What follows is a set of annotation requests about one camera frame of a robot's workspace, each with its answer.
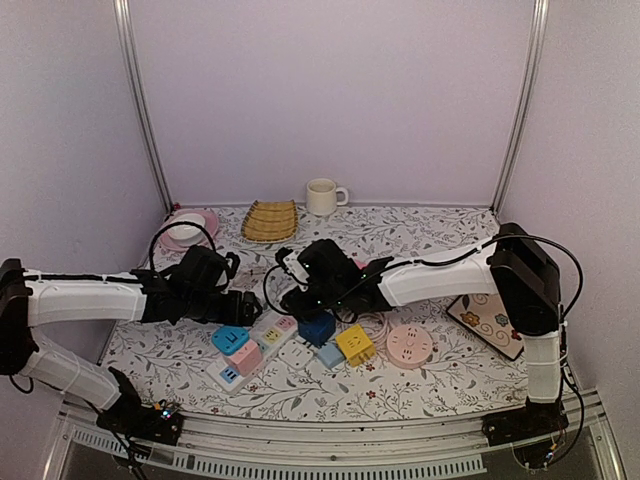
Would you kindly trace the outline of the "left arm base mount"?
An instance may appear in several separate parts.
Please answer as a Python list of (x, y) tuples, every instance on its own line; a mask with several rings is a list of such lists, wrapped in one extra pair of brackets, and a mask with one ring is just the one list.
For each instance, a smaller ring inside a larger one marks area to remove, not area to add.
[(184, 417), (180, 405), (162, 399), (153, 405), (142, 403), (131, 381), (121, 371), (109, 367), (117, 381), (120, 396), (113, 406), (100, 410), (99, 428), (125, 436), (169, 446), (176, 446), (182, 432)]

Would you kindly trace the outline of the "left aluminium corner post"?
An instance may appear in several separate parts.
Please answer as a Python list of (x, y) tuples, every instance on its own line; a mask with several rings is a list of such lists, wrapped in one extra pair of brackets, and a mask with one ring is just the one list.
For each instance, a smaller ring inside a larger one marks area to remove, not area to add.
[(142, 72), (135, 44), (130, 2), (127, 0), (114, 0), (113, 7), (125, 71), (152, 180), (156, 187), (163, 209), (167, 214), (169, 214), (173, 210), (174, 203), (164, 168), (161, 163), (153, 131), (151, 115), (144, 91)]

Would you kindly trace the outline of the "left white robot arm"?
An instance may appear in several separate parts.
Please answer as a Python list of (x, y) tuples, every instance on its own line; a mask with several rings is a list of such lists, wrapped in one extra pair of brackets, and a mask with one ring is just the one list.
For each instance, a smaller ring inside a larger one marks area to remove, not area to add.
[(38, 334), (62, 322), (200, 324), (250, 327), (263, 308), (251, 291), (230, 289), (238, 255), (192, 246), (162, 270), (129, 273), (46, 274), (26, 270), (17, 258), (1, 265), (1, 373), (21, 375), (70, 393), (109, 412), (128, 434), (148, 426), (148, 412), (127, 376), (99, 367)]

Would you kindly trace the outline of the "aluminium front rail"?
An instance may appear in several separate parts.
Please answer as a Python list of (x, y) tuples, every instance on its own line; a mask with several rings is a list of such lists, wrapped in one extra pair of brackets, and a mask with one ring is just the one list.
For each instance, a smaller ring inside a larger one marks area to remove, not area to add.
[(566, 393), (568, 427), (494, 445), (480, 413), (310, 423), (188, 414), (174, 446), (125, 441), (76, 401), (63, 404), (47, 479), (624, 479), (595, 390)]

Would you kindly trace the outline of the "pink plate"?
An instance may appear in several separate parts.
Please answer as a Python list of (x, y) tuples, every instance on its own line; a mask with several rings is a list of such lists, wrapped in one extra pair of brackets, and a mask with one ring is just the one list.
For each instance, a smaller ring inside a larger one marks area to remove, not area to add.
[(171, 225), (159, 237), (159, 243), (167, 250), (183, 252), (194, 245), (209, 245), (208, 234), (214, 239), (219, 226), (215, 212), (206, 209), (176, 211), (163, 224)]

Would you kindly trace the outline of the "floral square tray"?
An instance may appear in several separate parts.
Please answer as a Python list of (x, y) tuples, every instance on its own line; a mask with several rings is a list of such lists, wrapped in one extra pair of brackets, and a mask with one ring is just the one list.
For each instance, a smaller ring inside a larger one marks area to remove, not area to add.
[(524, 351), (523, 340), (497, 294), (460, 295), (447, 307), (446, 314), (510, 361)]

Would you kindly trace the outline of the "yellow cube adapter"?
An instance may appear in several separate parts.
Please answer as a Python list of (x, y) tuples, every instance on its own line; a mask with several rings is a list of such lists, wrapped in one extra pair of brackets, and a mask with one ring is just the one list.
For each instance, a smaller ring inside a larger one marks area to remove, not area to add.
[(376, 354), (373, 341), (358, 324), (338, 334), (335, 341), (351, 367), (358, 367), (368, 362)]

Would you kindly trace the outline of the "right aluminium corner post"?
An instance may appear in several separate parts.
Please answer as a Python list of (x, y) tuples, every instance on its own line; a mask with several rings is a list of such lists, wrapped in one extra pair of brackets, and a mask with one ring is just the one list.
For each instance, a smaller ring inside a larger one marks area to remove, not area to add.
[(491, 203), (491, 210), (496, 215), (499, 215), (504, 207), (524, 137), (531, 101), (534, 96), (539, 65), (544, 49), (549, 4), (549, 0), (535, 0), (533, 2), (523, 78), (521, 81), (515, 115), (509, 133), (504, 159)]

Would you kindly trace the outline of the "cyan cube adapter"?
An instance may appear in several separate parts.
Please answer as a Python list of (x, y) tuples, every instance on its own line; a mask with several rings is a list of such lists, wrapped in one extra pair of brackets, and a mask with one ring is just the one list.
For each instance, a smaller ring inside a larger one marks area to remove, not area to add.
[(211, 336), (212, 344), (225, 356), (238, 351), (250, 339), (249, 332), (238, 326), (224, 325)]

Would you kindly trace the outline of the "round pink socket hub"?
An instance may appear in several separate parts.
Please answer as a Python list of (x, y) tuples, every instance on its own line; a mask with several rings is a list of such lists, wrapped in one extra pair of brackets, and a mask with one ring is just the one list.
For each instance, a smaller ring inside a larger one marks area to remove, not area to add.
[(431, 335), (415, 323), (394, 327), (386, 339), (389, 361), (405, 370), (417, 369), (431, 358), (434, 343)]

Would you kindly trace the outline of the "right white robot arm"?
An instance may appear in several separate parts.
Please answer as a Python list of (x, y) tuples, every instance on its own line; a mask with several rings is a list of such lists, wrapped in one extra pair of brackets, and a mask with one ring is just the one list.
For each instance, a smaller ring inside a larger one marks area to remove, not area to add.
[(506, 315), (524, 342), (531, 402), (517, 415), (517, 427), (537, 436), (556, 417), (561, 391), (560, 274), (556, 262), (515, 223), (473, 247), (413, 258), (384, 257), (364, 268), (331, 239), (314, 241), (301, 252), (283, 247), (276, 263), (297, 281), (280, 305), (308, 322), (331, 309), (361, 314), (390, 311), (431, 298), (464, 294), (500, 297)]

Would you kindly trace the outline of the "white bowl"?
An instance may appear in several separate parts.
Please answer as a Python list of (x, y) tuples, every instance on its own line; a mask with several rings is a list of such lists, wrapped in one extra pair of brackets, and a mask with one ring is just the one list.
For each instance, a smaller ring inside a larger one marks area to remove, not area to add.
[(204, 234), (201, 228), (204, 226), (205, 221), (203, 219), (178, 220), (171, 224), (166, 233), (176, 245), (190, 246), (202, 240)]

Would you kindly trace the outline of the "pink cube adapter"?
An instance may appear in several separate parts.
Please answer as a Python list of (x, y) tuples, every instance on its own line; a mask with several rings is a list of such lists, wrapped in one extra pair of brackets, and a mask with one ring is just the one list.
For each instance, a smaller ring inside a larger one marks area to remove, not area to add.
[(239, 375), (248, 376), (259, 366), (263, 358), (260, 345), (253, 339), (249, 339), (238, 351), (230, 356), (224, 356), (228, 366)]

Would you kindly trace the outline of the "yellow bamboo tray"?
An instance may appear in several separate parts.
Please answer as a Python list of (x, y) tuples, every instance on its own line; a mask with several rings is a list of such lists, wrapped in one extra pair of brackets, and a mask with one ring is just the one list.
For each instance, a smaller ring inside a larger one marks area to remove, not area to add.
[(293, 200), (256, 200), (243, 220), (241, 235), (255, 243), (279, 243), (294, 237), (298, 225), (297, 206)]

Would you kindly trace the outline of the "light blue plug adapter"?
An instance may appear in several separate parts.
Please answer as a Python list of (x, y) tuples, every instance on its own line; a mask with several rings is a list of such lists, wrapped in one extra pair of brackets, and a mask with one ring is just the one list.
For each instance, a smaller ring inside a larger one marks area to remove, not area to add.
[(345, 356), (334, 343), (327, 343), (317, 352), (318, 360), (327, 368), (333, 369), (345, 362)]

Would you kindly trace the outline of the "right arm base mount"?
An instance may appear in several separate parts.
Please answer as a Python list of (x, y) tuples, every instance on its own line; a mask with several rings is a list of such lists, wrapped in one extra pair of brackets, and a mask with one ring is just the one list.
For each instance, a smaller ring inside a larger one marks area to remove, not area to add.
[(536, 403), (482, 417), (482, 433), (490, 446), (504, 445), (566, 429), (569, 421), (560, 400)]

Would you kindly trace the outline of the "dark blue cube adapter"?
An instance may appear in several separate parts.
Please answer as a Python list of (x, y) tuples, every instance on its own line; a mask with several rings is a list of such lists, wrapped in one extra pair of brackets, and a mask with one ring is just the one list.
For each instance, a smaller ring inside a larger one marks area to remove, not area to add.
[(322, 312), (309, 320), (298, 323), (299, 336), (316, 348), (321, 348), (336, 331), (336, 319), (332, 313)]

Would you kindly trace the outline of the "white plug adapter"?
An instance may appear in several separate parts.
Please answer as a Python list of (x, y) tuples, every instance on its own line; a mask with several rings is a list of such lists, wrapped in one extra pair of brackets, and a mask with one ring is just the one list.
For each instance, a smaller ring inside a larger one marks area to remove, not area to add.
[(304, 344), (287, 341), (279, 350), (278, 358), (293, 370), (301, 370), (314, 358), (314, 352)]

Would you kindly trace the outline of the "white power strip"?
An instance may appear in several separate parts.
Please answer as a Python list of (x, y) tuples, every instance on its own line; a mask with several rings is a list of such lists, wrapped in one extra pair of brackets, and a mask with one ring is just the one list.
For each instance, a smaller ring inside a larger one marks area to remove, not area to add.
[(205, 373), (218, 391), (236, 394), (297, 332), (298, 324), (293, 317), (276, 313), (267, 314), (252, 327), (222, 326), (211, 336), (217, 355)]

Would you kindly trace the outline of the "aluminium corner post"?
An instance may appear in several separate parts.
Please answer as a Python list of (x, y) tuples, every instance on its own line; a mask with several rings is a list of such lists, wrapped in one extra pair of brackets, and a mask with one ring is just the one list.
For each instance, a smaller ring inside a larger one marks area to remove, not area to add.
[(153, 131), (151, 115), (144, 91), (142, 72), (135, 44), (130, 2), (127, 0), (114, 0), (113, 7), (125, 71), (152, 180), (156, 187), (163, 209), (167, 214), (169, 214), (173, 210), (174, 203), (164, 168), (161, 163)]
[(509, 133), (504, 159), (491, 203), (491, 210), (496, 215), (499, 215), (504, 207), (524, 137), (531, 101), (534, 96), (539, 65), (544, 49), (549, 4), (549, 0), (535, 0), (533, 2), (523, 78), (521, 81), (515, 115)]

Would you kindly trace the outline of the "cream ceramic mug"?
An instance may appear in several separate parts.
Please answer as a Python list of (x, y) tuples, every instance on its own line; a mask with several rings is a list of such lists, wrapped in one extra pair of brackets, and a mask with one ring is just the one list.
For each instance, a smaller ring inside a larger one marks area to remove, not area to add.
[(349, 203), (349, 191), (327, 178), (312, 179), (306, 185), (306, 209), (316, 216), (329, 216)]

